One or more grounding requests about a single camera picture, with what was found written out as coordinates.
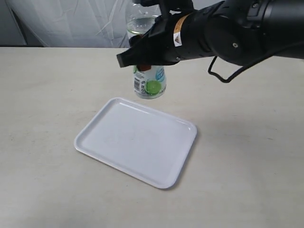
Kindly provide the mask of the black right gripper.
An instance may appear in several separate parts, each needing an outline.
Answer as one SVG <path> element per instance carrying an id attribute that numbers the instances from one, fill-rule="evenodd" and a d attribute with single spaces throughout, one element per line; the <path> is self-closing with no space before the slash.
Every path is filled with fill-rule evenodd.
<path id="1" fill-rule="evenodd" d="M 187 52 L 181 52 L 174 45 L 173 32 L 178 20 L 189 14 L 189 9 L 182 9 L 158 16 L 145 34 L 129 39 L 130 48 L 116 56 L 119 66 L 137 65 L 138 71 L 145 72 L 151 70 L 151 65 L 172 66 L 188 60 Z"/>

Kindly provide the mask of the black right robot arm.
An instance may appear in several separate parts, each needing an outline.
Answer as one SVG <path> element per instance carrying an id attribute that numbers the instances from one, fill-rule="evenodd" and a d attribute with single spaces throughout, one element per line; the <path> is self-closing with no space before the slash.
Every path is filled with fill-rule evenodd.
<path id="1" fill-rule="evenodd" d="M 190 0 L 142 0 L 161 15 L 130 48 L 117 55 L 120 67 L 172 66 L 217 56 L 245 66 L 266 55 L 304 57 L 301 0 L 223 0 L 196 10 Z"/>

